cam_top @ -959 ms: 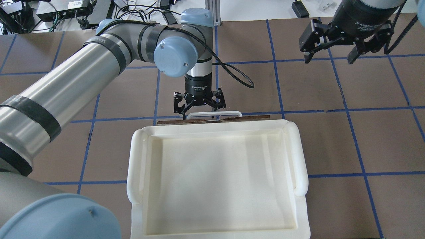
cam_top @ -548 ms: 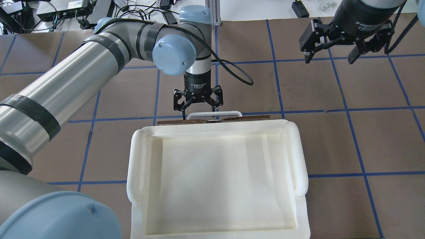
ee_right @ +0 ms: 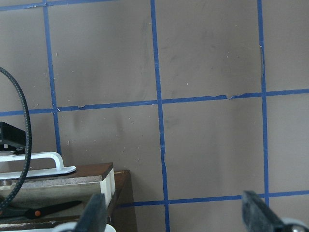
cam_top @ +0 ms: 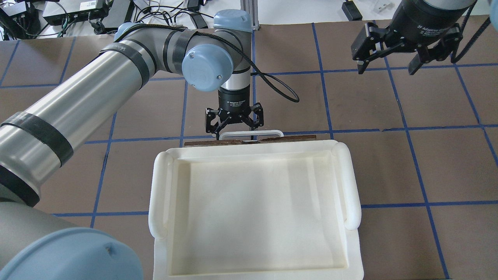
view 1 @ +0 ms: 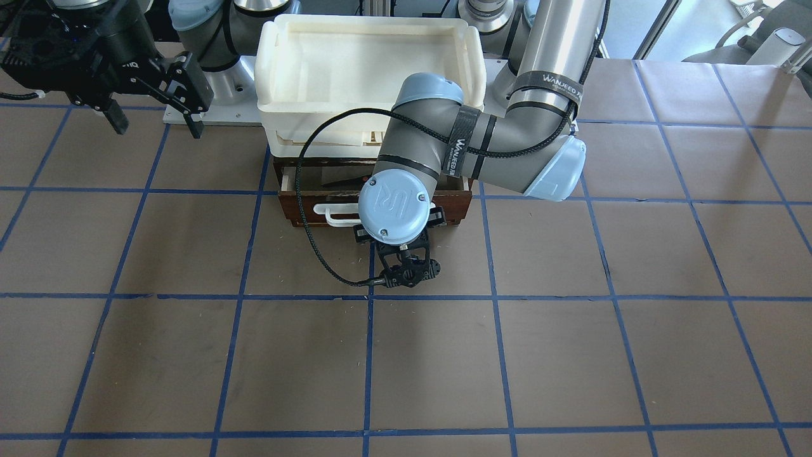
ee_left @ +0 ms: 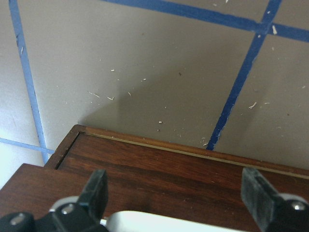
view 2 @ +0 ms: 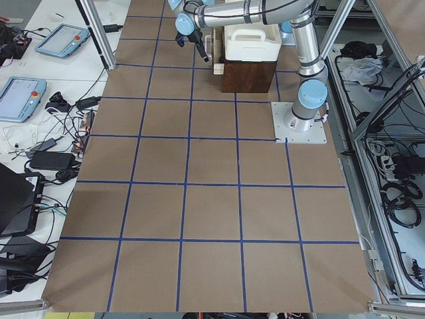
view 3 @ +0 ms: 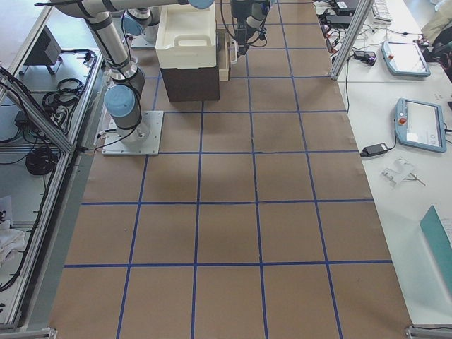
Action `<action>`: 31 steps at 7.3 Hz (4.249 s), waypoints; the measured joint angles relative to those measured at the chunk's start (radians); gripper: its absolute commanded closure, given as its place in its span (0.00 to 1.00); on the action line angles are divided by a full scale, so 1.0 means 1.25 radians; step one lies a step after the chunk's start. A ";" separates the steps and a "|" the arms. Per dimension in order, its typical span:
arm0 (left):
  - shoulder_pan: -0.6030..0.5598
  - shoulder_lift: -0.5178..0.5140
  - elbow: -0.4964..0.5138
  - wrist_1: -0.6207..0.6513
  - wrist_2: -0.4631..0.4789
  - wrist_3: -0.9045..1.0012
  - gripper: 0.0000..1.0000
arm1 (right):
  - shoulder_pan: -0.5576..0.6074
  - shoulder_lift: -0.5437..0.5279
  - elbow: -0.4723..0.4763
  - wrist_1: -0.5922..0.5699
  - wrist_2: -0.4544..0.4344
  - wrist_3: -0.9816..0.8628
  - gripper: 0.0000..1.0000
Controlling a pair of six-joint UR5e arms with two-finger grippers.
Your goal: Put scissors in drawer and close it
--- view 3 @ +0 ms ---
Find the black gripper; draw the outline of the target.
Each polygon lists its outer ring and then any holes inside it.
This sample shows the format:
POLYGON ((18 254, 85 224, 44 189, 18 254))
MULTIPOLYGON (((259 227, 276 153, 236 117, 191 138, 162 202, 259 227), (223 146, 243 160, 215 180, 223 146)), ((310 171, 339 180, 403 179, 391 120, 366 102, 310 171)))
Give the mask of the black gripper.
POLYGON ((234 40, 238 43, 237 56, 246 55, 249 41, 255 33, 258 40, 265 40, 265 22, 267 18, 267 1, 231 1, 230 10, 237 25, 234 29, 234 40))

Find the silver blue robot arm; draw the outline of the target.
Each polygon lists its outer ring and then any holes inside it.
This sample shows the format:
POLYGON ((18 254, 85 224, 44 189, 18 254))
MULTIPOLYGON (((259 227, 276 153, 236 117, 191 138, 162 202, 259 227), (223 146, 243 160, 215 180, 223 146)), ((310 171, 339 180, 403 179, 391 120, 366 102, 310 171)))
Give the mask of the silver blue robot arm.
MULTIPOLYGON (((116 28, 112 23, 111 13, 131 12, 133 10, 150 10, 152 7, 179 5, 190 6, 197 10, 204 10, 212 5, 212 1, 47 1, 36 3, 36 6, 55 7, 61 13, 82 18, 99 47, 103 57, 110 67, 110 78, 115 84, 121 85, 125 94, 132 98, 133 103, 126 105, 123 117, 118 116, 112 108, 108 111, 113 118, 117 131, 128 136, 132 134, 142 122, 139 107, 141 93, 144 86, 143 72, 135 65, 116 28)), ((231 1, 232 17, 237 21, 233 39, 239 44, 239 53, 246 54, 249 39, 263 27, 266 16, 273 3, 271 1, 231 1)))

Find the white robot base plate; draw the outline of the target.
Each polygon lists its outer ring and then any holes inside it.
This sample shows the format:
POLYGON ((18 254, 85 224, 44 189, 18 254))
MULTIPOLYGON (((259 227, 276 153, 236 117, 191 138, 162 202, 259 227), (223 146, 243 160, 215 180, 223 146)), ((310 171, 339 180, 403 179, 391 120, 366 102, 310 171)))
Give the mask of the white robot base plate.
POLYGON ((119 129, 113 118, 109 118, 108 129, 114 129, 105 138, 107 144, 102 148, 106 156, 158 155, 164 119, 163 111, 142 111, 142 121, 136 130, 124 139, 128 132, 119 129))

